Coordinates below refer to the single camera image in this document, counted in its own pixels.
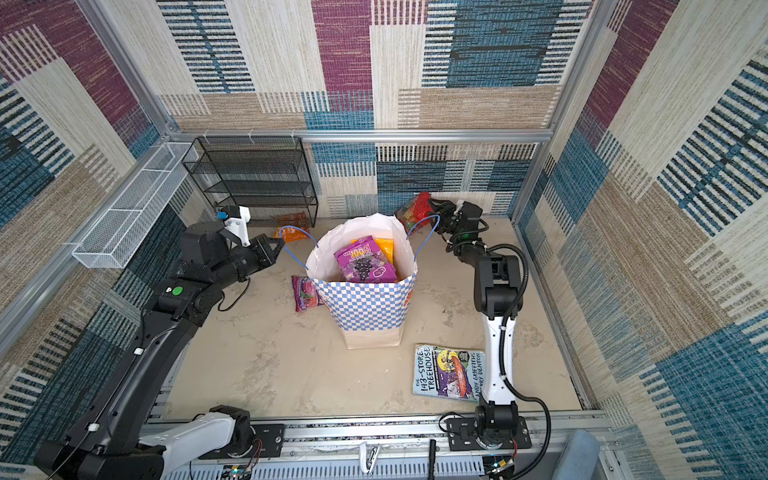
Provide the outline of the red candy bag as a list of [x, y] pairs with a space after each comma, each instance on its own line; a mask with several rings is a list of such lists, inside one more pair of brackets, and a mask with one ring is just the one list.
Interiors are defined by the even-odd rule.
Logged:
[[400, 221], [408, 234], [427, 224], [427, 217], [433, 214], [430, 200], [431, 195], [429, 192], [421, 192], [395, 212], [395, 217]]

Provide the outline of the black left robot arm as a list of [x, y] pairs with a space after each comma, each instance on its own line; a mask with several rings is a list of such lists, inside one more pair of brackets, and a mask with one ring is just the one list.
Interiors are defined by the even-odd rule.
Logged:
[[176, 271], [156, 284], [139, 332], [107, 385], [60, 441], [46, 441], [34, 464], [49, 479], [160, 479], [201, 456], [249, 455], [256, 435], [248, 411], [211, 408], [155, 436], [141, 429], [176, 360], [224, 299], [224, 291], [277, 262], [285, 242], [238, 237], [223, 221], [181, 235]]

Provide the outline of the purple snack bag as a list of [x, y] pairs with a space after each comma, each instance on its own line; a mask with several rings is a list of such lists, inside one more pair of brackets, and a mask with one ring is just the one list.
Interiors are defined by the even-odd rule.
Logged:
[[395, 283], [393, 263], [372, 236], [362, 237], [334, 254], [345, 281], [352, 283]]

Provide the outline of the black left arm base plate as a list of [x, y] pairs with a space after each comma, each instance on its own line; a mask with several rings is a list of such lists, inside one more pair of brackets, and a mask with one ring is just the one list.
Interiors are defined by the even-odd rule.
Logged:
[[285, 424], [252, 424], [251, 436], [241, 451], [214, 450], [202, 455], [200, 460], [278, 458], [282, 453], [285, 430]]

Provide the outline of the yellow snack bag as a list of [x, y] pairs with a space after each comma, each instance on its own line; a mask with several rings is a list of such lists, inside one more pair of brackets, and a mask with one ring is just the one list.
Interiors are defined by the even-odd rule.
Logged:
[[355, 240], [355, 243], [360, 243], [363, 241], [372, 240], [376, 243], [379, 250], [384, 254], [384, 256], [387, 258], [387, 261], [390, 264], [394, 264], [394, 240], [393, 239], [387, 239], [387, 238], [375, 238], [372, 236], [362, 237]]

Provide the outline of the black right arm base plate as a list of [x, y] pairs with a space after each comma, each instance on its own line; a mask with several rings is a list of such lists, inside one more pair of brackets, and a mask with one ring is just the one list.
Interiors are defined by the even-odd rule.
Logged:
[[533, 443], [526, 419], [519, 417], [512, 429], [485, 429], [480, 433], [474, 418], [449, 416], [439, 421], [451, 451], [528, 449]]

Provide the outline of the orange snack bag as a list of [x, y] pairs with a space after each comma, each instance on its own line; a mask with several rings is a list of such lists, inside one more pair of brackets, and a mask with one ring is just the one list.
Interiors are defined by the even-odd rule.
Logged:
[[286, 243], [309, 238], [311, 222], [306, 211], [278, 215], [275, 221], [277, 228], [274, 238], [283, 239]]

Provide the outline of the purple Fox's candy bag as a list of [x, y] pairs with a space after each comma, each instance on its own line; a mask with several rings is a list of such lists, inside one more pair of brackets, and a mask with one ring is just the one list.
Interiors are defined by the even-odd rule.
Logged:
[[310, 308], [323, 306], [325, 304], [313, 281], [308, 277], [292, 276], [291, 285], [293, 288], [296, 312], [303, 312]]

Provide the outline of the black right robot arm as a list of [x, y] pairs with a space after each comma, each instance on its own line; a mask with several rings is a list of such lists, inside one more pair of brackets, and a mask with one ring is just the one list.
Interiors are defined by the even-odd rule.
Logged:
[[475, 410], [475, 435], [484, 447], [495, 448], [517, 433], [520, 398], [511, 378], [515, 321], [523, 307], [529, 267], [513, 244], [486, 244], [489, 229], [482, 209], [470, 202], [430, 199], [435, 232], [446, 251], [474, 269], [473, 299], [485, 327], [483, 388]]

